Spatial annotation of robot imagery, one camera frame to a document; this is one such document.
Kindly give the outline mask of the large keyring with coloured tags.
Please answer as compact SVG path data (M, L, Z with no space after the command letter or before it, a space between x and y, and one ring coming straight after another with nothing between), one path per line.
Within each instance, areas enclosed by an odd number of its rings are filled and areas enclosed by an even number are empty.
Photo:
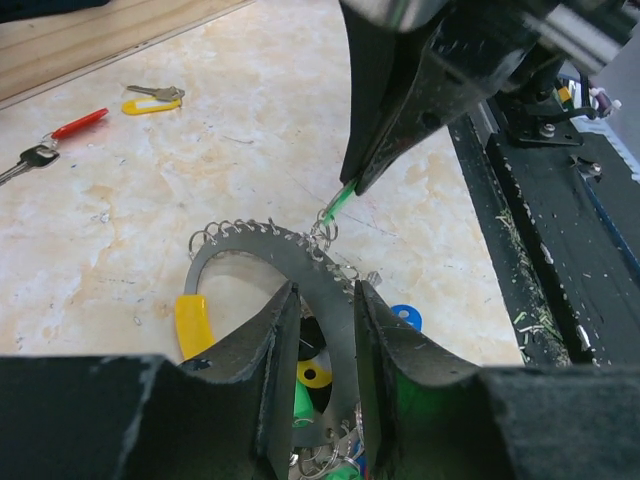
M364 443L376 479L423 479L427 475L426 398L408 357L428 339L396 316L367 283L346 290L334 265L314 247L276 226L242 221L207 234L194 252L185 294L196 293L202 269L217 254L238 250L271 262L289 277L252 319L188 359L201 364L179 390L187 409L177 418L174 444L153 479L284 479L294 450L338 443L331 419L298 422L300 303L307 300L338 324L327 341L350 356L334 380L333 405L346 415L364 403Z

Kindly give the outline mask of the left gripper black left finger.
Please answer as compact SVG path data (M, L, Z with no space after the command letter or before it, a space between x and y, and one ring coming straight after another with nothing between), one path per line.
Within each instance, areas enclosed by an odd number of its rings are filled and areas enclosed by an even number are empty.
M150 354L3 358L2 477L153 479L200 370Z

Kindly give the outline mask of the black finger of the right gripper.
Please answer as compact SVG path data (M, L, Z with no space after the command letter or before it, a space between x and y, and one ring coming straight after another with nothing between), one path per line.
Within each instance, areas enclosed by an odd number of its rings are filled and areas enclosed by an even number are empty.
M442 127L438 116L411 97L417 90L422 27L397 32L340 3L348 39L350 133L340 172L343 183L374 183L400 155Z
M507 86L537 43L555 1L357 1L356 12L397 32L426 28L411 97L442 127ZM356 183L355 193L374 183Z

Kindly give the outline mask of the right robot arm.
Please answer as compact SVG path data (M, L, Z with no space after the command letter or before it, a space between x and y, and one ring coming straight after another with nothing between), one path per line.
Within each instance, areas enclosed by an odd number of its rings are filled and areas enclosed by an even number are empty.
M524 24L525 5L445 1L400 32L341 2L351 74L341 182L364 194L402 154L498 92L525 104L549 98L563 61Z

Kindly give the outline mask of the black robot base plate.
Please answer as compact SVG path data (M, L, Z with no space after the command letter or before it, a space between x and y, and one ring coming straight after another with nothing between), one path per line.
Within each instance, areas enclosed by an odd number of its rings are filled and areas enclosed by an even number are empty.
M449 127L524 360L639 362L639 169L605 125L532 147L495 106Z

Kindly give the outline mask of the key with green tag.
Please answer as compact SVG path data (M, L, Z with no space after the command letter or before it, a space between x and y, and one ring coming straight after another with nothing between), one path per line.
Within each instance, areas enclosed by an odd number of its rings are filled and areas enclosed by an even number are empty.
M310 234L317 239L332 242L338 237L337 215L354 195L356 180L346 183L321 209L311 227Z

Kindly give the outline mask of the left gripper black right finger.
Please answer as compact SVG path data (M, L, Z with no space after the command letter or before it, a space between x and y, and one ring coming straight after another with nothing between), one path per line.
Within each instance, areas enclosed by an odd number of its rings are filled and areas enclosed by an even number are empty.
M354 291L373 479L635 479L635 367L479 367Z

